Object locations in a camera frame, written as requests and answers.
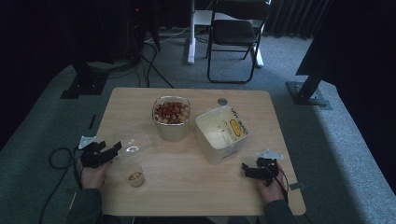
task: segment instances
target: red food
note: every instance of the red food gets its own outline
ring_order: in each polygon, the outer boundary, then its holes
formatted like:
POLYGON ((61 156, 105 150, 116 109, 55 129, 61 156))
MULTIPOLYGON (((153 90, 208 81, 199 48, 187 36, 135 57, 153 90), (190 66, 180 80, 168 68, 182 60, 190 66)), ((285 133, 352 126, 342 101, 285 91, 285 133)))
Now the red food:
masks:
POLYGON ((188 105, 181 102, 164 102, 155 106, 155 119, 164 124, 179 124, 189 118, 188 105))

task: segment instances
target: folding chair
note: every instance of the folding chair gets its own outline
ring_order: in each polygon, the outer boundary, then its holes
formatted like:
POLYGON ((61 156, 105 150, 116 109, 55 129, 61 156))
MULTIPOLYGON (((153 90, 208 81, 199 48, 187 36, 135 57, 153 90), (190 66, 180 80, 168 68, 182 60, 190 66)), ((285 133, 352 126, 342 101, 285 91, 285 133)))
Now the folding chair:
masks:
POLYGON ((262 28, 270 14, 265 0, 215 0, 206 50, 207 78, 214 83, 244 84, 253 78, 255 61, 262 37, 262 28), (212 49, 212 45, 247 47, 243 49, 212 49), (254 49, 250 77, 245 80, 217 80, 210 76, 212 51, 245 52, 246 59, 254 49))

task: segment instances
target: hand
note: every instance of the hand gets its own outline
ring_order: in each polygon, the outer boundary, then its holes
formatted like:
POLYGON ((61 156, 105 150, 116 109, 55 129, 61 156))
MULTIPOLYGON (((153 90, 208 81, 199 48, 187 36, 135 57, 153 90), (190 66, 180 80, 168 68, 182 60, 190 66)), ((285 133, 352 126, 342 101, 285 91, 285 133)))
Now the hand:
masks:
POLYGON ((106 179, 106 169, 112 161, 102 164, 96 169, 85 167, 81 172, 81 185, 83 189, 99 189, 106 179))
POLYGON ((274 180, 270 186, 266 187, 264 183, 260 179, 256 179, 256 186, 259 190, 260 195, 262 196, 262 200, 264 201, 264 206, 268 203, 276 200, 285 200, 283 195, 283 190, 285 188, 283 184, 283 170, 280 165, 277 166, 279 168, 279 174, 277 175, 277 180, 279 180, 282 187, 274 180))

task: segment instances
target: clear plastic container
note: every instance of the clear plastic container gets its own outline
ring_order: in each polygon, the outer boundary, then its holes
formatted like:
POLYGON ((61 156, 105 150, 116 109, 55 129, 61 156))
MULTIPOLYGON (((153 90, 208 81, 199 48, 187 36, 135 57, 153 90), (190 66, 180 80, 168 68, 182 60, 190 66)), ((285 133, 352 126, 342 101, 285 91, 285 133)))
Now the clear plastic container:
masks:
POLYGON ((153 125, 149 120, 119 128, 105 136, 106 145, 112 147, 121 141, 122 148, 115 159, 123 160, 133 154, 154 146, 153 125))

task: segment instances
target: table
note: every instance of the table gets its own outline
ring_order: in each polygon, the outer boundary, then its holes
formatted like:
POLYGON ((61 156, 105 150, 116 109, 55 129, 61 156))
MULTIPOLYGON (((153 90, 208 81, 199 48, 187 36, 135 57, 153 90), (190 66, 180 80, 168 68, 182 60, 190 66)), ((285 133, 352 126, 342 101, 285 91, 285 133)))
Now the table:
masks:
MULTIPOLYGON (((191 36, 190 36, 190 47, 189 47, 189 58, 188 64, 194 64, 195 61, 195 25, 210 25, 212 17, 211 10, 195 10, 195 0, 191 0, 191 36)), ((257 52, 256 65, 263 67, 262 54, 260 50, 257 52)))
MULTIPOLYGON (((244 177, 241 163, 255 165, 256 152, 267 148, 284 155, 285 160, 279 161, 279 164, 289 183, 297 182, 267 91, 116 88, 101 121, 98 141, 120 126, 133 125, 142 120, 150 124, 152 106, 158 97, 164 95, 178 95, 190 100, 189 134, 176 143, 165 142, 154 135, 154 147, 129 158, 143 166, 146 181, 140 188, 132 188, 118 180, 119 163, 115 160, 107 169, 106 183, 101 189, 105 214, 145 217, 261 216, 262 200, 253 179, 244 177), (227 99, 228 105, 244 118, 250 136, 236 157, 212 165, 197 145, 195 119, 207 109, 219 106, 219 98, 227 99)), ((292 213, 304 214, 301 191, 291 190, 289 199, 292 213)))

